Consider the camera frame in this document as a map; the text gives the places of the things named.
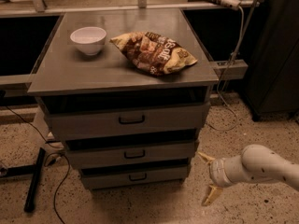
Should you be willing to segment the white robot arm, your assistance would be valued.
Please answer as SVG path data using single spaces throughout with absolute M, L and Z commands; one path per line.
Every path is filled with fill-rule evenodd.
M 211 205 L 223 192 L 238 183 L 282 182 L 299 190 L 299 165 L 287 161 L 275 151 L 262 145 L 249 145 L 240 155 L 230 158 L 214 158 L 203 152 L 199 156 L 208 165 L 212 184 L 202 202 Z

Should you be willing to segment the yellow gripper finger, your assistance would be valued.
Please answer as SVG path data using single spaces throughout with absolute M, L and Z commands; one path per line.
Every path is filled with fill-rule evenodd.
M 209 206 L 213 204 L 216 201 L 216 199 L 221 196 L 222 192 L 223 192 L 223 188 L 213 184 L 209 184 L 207 194 L 204 200 L 202 201 L 202 205 Z
M 208 156 L 206 153 L 203 153 L 201 151 L 198 152 L 198 155 L 202 159 L 202 161 L 207 165 L 210 165 L 215 160 L 214 157 Z

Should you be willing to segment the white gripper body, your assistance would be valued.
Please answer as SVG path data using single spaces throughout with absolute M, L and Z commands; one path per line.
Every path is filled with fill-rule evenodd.
M 210 163 L 209 175 L 213 183 L 218 187 L 228 188 L 233 185 L 225 172 L 224 158 L 216 159 Z

